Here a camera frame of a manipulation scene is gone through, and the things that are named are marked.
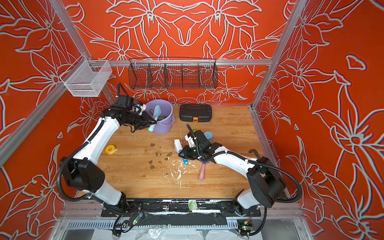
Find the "light blue trowel front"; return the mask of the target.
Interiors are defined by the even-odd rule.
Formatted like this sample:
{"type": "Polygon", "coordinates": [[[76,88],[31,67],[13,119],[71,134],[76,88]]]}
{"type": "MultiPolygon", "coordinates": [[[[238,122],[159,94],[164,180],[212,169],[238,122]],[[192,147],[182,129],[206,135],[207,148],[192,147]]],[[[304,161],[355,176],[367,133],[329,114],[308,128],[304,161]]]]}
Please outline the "light blue trowel front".
{"type": "MultiPolygon", "coordinates": [[[[158,120],[158,117],[160,116],[160,114],[161,114],[161,107],[159,105],[156,105],[154,110],[153,110],[153,118],[154,118],[155,121],[158,120]]],[[[150,132],[153,132],[154,128],[155,128],[155,125],[156,125],[156,123],[151,125],[148,130],[150,132]]]]}

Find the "light blue trowel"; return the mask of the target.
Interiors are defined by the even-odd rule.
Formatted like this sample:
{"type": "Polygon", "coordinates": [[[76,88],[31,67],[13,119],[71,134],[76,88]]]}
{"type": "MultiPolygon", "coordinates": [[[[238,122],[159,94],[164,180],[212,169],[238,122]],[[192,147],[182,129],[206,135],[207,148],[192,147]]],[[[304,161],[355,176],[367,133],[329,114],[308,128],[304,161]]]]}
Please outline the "light blue trowel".
{"type": "MultiPolygon", "coordinates": [[[[160,116],[160,114],[161,114],[161,107],[159,105],[156,105],[154,110],[153,110],[153,118],[154,118],[155,121],[158,120],[158,117],[160,116]]],[[[155,125],[156,125],[156,123],[151,125],[148,130],[150,132],[153,132],[154,128],[155,128],[155,125]]]]}
{"type": "Polygon", "coordinates": [[[204,132],[204,135],[205,137],[207,138],[207,140],[209,140],[210,142],[212,142],[213,138],[214,138],[214,134],[212,132],[204,132]]]}

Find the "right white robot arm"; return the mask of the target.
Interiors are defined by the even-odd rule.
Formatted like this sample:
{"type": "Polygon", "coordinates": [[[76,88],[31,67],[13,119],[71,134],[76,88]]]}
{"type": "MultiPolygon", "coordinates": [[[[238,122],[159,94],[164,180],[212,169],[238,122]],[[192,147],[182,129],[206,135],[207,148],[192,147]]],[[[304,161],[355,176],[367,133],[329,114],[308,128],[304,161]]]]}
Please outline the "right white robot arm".
{"type": "Polygon", "coordinates": [[[219,143],[211,143],[201,130],[193,131],[187,125],[189,133],[186,135],[188,145],[179,152],[179,157],[202,163],[212,162],[223,165],[241,174],[248,180],[250,188],[241,191],[232,204],[233,212],[238,214],[254,206],[271,208],[275,203],[294,203],[303,196],[303,189],[298,180],[291,174],[274,166],[270,159],[248,158],[235,153],[219,143]],[[289,199],[282,198],[287,185],[283,176],[290,179],[297,188],[297,193],[289,199]]]}

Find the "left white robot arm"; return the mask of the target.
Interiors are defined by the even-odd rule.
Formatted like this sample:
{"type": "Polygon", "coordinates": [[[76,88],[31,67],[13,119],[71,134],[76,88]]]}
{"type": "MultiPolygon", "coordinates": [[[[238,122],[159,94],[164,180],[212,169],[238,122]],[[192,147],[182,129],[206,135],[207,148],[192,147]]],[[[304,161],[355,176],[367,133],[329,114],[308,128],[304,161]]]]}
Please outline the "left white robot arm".
{"type": "Polygon", "coordinates": [[[128,211],[127,197],[106,180],[97,164],[102,151],[120,126],[134,133],[156,123],[146,112],[147,106],[128,95],[100,112],[95,128],[83,144],[68,157],[62,158],[57,174],[57,188],[67,202],[91,198],[117,214],[128,211]]]}

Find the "light blue trowel back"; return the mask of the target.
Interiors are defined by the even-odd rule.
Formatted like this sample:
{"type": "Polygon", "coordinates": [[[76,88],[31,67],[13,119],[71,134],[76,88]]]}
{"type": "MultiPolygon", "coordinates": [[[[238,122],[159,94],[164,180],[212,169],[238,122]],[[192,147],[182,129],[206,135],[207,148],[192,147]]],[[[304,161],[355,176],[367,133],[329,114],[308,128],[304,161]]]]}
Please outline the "light blue trowel back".
{"type": "Polygon", "coordinates": [[[207,140],[209,140],[210,142],[212,142],[213,138],[214,138],[214,134],[212,132],[204,132],[204,135],[205,137],[207,138],[207,140]]]}

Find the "purple plastic bucket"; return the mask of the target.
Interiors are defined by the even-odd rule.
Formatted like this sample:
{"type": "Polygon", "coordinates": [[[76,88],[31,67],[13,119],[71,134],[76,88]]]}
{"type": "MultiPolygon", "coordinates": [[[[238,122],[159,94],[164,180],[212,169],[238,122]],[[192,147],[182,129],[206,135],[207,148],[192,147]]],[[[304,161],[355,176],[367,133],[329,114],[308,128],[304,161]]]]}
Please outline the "purple plastic bucket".
{"type": "Polygon", "coordinates": [[[146,112],[153,118],[153,110],[156,105],[161,107],[161,114],[159,117],[165,117],[164,120],[157,120],[154,131],[152,133],[157,135],[164,135],[168,133],[175,121],[173,113],[173,105],[166,100],[152,100],[146,104],[146,112]]]}

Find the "black plastic tool case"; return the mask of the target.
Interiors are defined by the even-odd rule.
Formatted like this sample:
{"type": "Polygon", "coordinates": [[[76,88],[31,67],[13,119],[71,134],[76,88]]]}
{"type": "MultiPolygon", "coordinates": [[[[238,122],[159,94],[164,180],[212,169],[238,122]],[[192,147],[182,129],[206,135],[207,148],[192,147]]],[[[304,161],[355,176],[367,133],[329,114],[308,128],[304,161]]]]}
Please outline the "black plastic tool case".
{"type": "Polygon", "coordinates": [[[183,122],[210,122],[213,110],[206,104],[183,104],[180,106],[179,117],[183,122]]]}

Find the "yellow tape roll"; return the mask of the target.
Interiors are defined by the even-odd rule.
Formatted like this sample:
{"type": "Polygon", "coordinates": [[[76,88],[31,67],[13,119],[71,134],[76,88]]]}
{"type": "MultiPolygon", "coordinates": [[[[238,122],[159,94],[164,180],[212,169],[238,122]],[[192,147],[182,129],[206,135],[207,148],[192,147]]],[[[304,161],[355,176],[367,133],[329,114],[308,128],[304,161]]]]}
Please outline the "yellow tape roll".
{"type": "Polygon", "coordinates": [[[108,145],[108,146],[105,148],[105,152],[106,152],[108,155],[113,155],[113,154],[115,154],[117,151],[118,151],[118,149],[117,149],[116,146],[114,146],[114,145],[108,145]]]}

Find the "black hex key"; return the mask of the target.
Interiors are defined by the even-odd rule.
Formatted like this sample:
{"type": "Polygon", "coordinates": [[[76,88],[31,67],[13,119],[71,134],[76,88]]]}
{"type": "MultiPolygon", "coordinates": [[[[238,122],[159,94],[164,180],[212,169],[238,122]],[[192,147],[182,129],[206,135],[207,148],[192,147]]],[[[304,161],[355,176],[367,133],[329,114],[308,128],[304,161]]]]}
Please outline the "black hex key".
{"type": "Polygon", "coordinates": [[[253,153],[257,159],[261,158],[261,155],[258,153],[258,151],[256,149],[249,150],[249,153],[253,153]]]}

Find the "green round sticker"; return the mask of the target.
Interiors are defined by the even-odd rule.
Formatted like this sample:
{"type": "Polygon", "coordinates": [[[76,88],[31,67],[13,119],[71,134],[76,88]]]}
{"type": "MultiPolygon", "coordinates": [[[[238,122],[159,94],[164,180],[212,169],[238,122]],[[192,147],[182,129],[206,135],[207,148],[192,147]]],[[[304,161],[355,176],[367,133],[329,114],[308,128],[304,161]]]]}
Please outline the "green round sticker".
{"type": "Polygon", "coordinates": [[[188,203],[188,207],[190,211],[195,211],[198,208],[198,204],[195,200],[190,200],[188,203]]]}

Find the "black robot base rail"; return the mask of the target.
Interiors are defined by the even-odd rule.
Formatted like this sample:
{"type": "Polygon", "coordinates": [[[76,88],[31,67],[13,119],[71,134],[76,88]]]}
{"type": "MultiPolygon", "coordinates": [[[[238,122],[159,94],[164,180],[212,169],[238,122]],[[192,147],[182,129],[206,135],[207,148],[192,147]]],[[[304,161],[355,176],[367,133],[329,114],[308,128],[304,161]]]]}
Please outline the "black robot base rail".
{"type": "Polygon", "coordinates": [[[226,225],[227,219],[241,219],[260,217],[259,207],[251,207],[243,214],[237,214],[233,199],[195,199],[197,208],[192,209],[191,199],[160,199],[135,198],[128,199],[127,203],[135,204],[136,208],[144,213],[139,222],[144,225],[171,225],[171,226],[219,226],[226,225]]]}

